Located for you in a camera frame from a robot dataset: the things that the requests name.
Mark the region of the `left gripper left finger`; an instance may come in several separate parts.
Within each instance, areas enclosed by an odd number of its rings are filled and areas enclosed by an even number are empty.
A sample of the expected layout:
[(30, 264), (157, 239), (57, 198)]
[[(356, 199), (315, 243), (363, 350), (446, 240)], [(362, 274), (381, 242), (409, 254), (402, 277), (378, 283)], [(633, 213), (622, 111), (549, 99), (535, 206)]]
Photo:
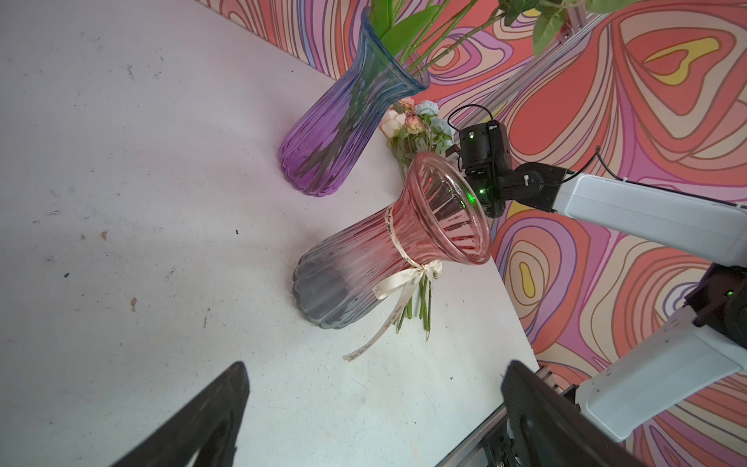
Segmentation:
[(246, 367), (237, 361), (115, 464), (232, 466), (249, 395)]

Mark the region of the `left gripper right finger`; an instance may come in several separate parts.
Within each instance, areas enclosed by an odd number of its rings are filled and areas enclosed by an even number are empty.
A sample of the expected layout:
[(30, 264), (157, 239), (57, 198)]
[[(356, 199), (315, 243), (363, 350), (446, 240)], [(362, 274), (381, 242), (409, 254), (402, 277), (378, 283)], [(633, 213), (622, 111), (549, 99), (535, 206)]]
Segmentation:
[(521, 466), (640, 466), (523, 363), (508, 365), (501, 393)]

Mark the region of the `red-grey glass vase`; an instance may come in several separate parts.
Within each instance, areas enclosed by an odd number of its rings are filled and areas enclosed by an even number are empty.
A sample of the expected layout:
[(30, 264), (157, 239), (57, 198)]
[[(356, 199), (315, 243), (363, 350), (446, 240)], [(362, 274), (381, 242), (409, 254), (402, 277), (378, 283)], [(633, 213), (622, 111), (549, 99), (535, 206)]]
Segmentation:
[(432, 286), (446, 262), (482, 265), (488, 258), (487, 219), (475, 192), (444, 157), (420, 153), (395, 202), (303, 255), (292, 291), (308, 321), (336, 330), (397, 297), (377, 334), (344, 356), (351, 362), (407, 316), (431, 327)]

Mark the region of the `purple-blue glass vase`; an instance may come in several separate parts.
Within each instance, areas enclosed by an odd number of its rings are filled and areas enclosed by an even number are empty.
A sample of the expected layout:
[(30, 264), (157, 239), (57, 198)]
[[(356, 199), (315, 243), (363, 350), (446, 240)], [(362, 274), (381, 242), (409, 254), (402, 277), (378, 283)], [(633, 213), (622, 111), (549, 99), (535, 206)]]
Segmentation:
[(306, 195), (324, 197), (336, 192), (389, 107), (430, 87), (427, 72), (410, 74), (385, 49), (370, 15), (369, 7), (361, 14), (352, 66), (294, 124), (279, 147), (286, 180)]

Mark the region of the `large pink rose stem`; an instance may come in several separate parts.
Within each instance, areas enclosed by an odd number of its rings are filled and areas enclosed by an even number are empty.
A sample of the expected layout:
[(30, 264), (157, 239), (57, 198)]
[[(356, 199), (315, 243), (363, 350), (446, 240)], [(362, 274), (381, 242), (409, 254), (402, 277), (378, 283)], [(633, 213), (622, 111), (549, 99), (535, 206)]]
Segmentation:
[(589, 13), (606, 15), (620, 12), (632, 4), (631, 1), (490, 1), (481, 23), (438, 52), (445, 39), (478, 8), (478, 3), (462, 1), (459, 9), (451, 11), (449, 1), (429, 1), (422, 11), (415, 14), (418, 22), (405, 29), (410, 37), (401, 42), (404, 49), (397, 56), (400, 60), (408, 60), (413, 54), (420, 53), (407, 69), (410, 73), (426, 71), (477, 33), (496, 23), (511, 26), (519, 16), (530, 11), (538, 13), (532, 32), (532, 52), (534, 56), (540, 56), (570, 21), (572, 10), (582, 7)]

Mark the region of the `single pink bud stem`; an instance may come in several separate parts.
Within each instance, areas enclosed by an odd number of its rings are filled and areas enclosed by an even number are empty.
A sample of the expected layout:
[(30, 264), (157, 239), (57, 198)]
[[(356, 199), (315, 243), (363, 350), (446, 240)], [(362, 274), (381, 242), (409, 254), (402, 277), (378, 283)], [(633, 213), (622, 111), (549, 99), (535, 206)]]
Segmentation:
[(401, 15), (404, 1), (372, 1), (370, 7), (370, 25), (393, 58), (406, 56), (443, 12), (443, 6), (435, 1), (429, 1), (422, 11), (407, 16)]

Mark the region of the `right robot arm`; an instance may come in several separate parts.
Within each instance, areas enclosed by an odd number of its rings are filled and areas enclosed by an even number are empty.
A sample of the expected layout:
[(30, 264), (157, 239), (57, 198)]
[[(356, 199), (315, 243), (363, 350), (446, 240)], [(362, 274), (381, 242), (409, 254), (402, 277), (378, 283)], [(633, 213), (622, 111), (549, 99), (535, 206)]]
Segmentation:
[(491, 218), (527, 338), (616, 442), (746, 368), (746, 210), (544, 163), (514, 167), (505, 126), (451, 148)]

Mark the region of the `bunch of artificial flowers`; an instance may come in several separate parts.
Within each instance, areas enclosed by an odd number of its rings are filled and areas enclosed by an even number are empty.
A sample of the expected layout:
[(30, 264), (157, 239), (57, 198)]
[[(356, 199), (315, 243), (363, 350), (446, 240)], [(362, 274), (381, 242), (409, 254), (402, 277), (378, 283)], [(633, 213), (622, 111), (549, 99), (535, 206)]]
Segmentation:
[[(381, 130), (404, 172), (411, 165), (419, 167), (422, 158), (433, 162), (437, 155), (445, 154), (447, 147), (454, 143), (454, 131), (438, 114), (436, 103), (426, 100), (415, 105), (411, 98), (398, 101), (385, 113)], [(391, 326), (401, 327), (402, 319), (412, 313), (412, 300), (416, 293), (420, 295), (425, 332), (431, 332), (432, 282), (442, 274), (443, 262), (447, 258), (437, 258), (437, 245), (425, 238), (425, 231), (432, 226), (431, 223), (419, 220), (416, 205), (407, 206), (409, 200), (424, 201), (424, 196), (416, 194), (414, 182), (414, 175), (407, 176), (404, 198), (373, 215), (375, 244), (382, 251), (375, 254), (375, 260), (379, 261), (379, 274), (375, 277), (372, 292), (379, 301), (395, 292), (399, 292), (400, 297), (385, 323), (363, 346), (363, 350), (373, 346)]]

